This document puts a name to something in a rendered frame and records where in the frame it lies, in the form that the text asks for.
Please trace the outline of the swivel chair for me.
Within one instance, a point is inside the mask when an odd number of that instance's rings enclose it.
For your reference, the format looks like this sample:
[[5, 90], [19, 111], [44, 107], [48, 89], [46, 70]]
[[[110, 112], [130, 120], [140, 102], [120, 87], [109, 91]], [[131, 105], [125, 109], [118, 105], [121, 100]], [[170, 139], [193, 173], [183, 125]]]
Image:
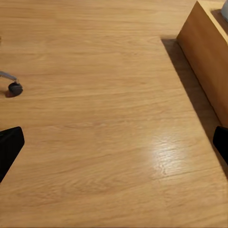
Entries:
[[0, 71], [0, 76], [12, 80], [14, 83], [9, 85], [9, 91], [14, 95], [20, 95], [23, 92], [22, 86], [19, 84], [17, 77]]

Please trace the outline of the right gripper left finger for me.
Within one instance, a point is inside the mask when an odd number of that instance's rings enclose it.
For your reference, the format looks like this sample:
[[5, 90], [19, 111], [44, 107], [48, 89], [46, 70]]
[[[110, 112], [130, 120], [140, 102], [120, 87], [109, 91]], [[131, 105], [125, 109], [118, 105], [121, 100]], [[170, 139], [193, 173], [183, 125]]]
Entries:
[[25, 144], [20, 126], [0, 131], [0, 183]]

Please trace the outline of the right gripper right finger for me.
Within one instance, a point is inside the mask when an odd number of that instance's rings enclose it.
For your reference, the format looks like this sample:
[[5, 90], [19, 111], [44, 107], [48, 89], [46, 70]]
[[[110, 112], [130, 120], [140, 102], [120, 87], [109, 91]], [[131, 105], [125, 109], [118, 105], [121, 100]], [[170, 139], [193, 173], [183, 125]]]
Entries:
[[228, 165], [228, 128], [223, 126], [216, 127], [213, 144]]

